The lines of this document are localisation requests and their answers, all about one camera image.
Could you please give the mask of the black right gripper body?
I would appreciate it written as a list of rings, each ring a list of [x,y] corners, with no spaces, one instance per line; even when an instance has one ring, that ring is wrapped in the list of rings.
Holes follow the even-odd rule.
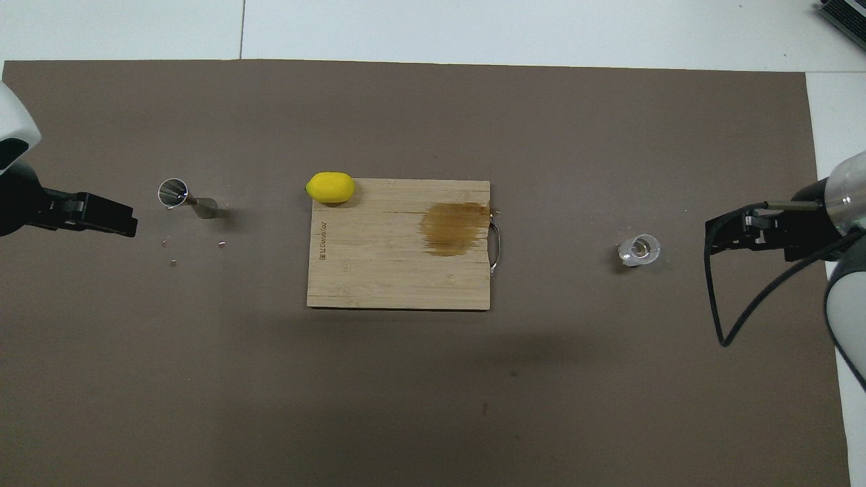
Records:
[[[817,181],[795,192],[792,202],[816,202],[822,204],[816,210],[783,210],[777,218],[777,227],[783,230],[783,258],[796,262],[807,258],[842,239],[842,234],[832,223],[825,203],[827,181]]]

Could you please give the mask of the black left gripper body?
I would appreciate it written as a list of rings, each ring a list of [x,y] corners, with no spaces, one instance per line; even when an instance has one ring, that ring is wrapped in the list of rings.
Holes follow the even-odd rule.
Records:
[[[1,235],[10,235],[25,225],[39,222],[50,208],[49,194],[35,171],[16,161],[1,178]]]

